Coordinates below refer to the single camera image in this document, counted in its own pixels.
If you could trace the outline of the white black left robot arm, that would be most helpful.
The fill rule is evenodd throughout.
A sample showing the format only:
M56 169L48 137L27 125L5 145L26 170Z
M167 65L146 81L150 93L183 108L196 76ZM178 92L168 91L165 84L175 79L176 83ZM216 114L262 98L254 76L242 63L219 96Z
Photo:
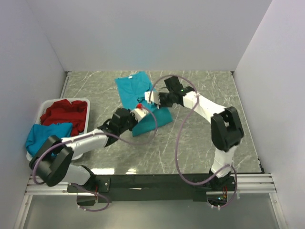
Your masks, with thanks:
M96 175L86 166L72 165L72 158L112 145L138 122L135 110L119 108L110 119L86 134L68 138L50 136L29 163L34 182L53 187L65 181L78 185L85 192L104 190Z

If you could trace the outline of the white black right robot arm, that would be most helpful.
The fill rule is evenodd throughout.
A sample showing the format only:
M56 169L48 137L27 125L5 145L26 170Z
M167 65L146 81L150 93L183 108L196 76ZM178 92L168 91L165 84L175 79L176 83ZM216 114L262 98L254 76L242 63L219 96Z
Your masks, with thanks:
M220 190L228 184L237 184L237 172L232 162L235 150L244 137L237 109L210 101L198 93L193 83L189 87L183 87L179 81L181 78L181 76L173 74L161 77L169 93L168 95L160 94L157 104L164 107L179 104L190 109L186 119L193 113L197 113L207 120L211 125L211 139L215 146L215 155L210 176L199 182L192 182L181 173L178 156L175 156L178 175L190 186L209 184L214 190Z

